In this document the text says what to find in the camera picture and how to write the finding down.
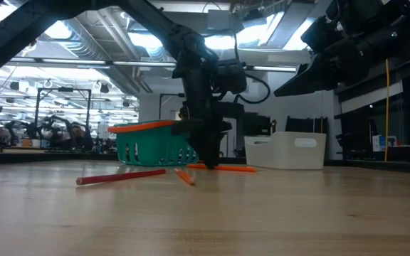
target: teal basket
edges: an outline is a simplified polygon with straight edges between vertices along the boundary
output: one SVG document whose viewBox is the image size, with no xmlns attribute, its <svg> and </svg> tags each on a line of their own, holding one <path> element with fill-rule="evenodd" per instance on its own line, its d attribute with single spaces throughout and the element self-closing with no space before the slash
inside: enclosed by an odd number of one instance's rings
<svg viewBox="0 0 410 256">
<path fill-rule="evenodd" d="M 198 154 L 189 146 L 188 134 L 171 135 L 174 121 L 161 120 L 116 124 L 118 159 L 136 166 L 181 166 L 195 164 Z"/>
</svg>

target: orange basket rim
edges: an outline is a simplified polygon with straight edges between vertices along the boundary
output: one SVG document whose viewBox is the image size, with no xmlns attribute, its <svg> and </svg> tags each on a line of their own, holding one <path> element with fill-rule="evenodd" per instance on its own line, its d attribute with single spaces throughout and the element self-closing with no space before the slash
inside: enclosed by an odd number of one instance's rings
<svg viewBox="0 0 410 256">
<path fill-rule="evenodd" d="M 158 122 L 150 122 L 147 124 L 128 125 L 124 127 L 108 127 L 108 131 L 112 133 L 138 132 L 159 127 L 167 127 L 173 125 L 174 123 L 175 121 L 165 120 Z"/>
</svg>

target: wooden tabletop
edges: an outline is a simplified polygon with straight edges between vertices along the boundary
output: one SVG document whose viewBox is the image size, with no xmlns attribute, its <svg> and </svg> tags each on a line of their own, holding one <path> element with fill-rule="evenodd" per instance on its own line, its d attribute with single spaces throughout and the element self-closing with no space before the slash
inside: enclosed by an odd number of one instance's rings
<svg viewBox="0 0 410 256">
<path fill-rule="evenodd" d="M 410 174 L 326 167 L 141 171 L 112 161 L 0 165 L 0 255 L 410 255 Z"/>
</svg>

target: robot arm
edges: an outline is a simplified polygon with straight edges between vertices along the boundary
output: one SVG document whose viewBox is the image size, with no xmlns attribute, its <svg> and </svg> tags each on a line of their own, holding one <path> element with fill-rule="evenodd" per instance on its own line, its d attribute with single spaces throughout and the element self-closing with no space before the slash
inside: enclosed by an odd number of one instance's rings
<svg viewBox="0 0 410 256">
<path fill-rule="evenodd" d="M 221 132 L 228 129 L 216 112 L 213 92 L 240 93 L 246 89 L 243 63 L 236 58 L 220 63 L 204 38 L 170 21 L 147 0 L 29 0 L 0 22 L 0 67 L 39 37 L 54 22 L 88 10 L 119 6 L 163 43 L 177 60 L 173 78 L 181 78 L 189 111 L 188 122 L 175 131 L 190 132 L 189 143 L 205 164 L 218 164 Z"/>
<path fill-rule="evenodd" d="M 387 58 L 410 59 L 409 0 L 334 0 L 328 19 L 318 18 L 302 35 L 313 56 L 275 96 L 352 85 Z M 338 22 L 342 30 L 337 30 Z"/>
</svg>

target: white wall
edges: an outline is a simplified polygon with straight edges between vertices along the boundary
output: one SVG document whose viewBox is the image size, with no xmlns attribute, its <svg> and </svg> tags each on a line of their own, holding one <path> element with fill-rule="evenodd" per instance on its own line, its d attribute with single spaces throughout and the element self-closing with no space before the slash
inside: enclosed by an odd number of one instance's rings
<svg viewBox="0 0 410 256">
<path fill-rule="evenodd" d="M 403 92 L 402 82 L 396 82 L 390 85 L 390 88 L 389 88 L 390 97 L 394 95 L 398 95 L 402 92 Z M 372 92 L 368 92 L 365 95 L 360 95 L 350 100 L 346 100 L 342 102 L 341 103 L 342 113 L 351 112 L 353 110 L 359 109 L 360 107 L 370 105 L 372 103 L 378 102 L 386 98 L 387 98 L 387 88 L 386 87 L 379 88 Z"/>
<path fill-rule="evenodd" d="M 340 105 L 337 101 L 337 96 L 333 91 L 316 92 L 309 95 L 298 95 L 288 97 L 274 97 L 273 91 L 281 86 L 284 82 L 293 77 L 292 73 L 269 73 L 265 76 L 268 80 L 268 84 L 272 90 L 272 94 L 267 101 L 259 105 L 248 105 L 244 102 L 239 102 L 245 105 L 246 112 L 257 112 L 260 115 L 271 117 L 278 122 L 277 131 L 281 132 L 285 130 L 285 123 L 288 116 L 294 118 L 320 118 L 328 117 L 330 133 L 328 137 L 329 143 L 329 157 L 331 159 L 340 159 L 341 155 L 337 152 L 341 151 L 335 136 L 341 133 L 340 121 L 335 121 L 335 115 L 339 114 Z M 262 98 L 266 94 L 266 89 L 262 85 L 257 83 L 251 83 L 250 91 L 256 90 L 256 95 Z M 226 97 L 225 100 L 232 101 L 233 97 Z M 184 98 L 164 96 L 162 98 L 162 110 L 161 119 L 170 119 L 171 111 L 178 111 L 182 107 Z M 158 119 L 159 117 L 159 95 L 141 95 L 140 96 L 140 122 Z M 231 154 L 234 145 L 234 136 L 236 135 L 235 128 L 229 131 L 228 147 L 229 156 Z"/>
</svg>

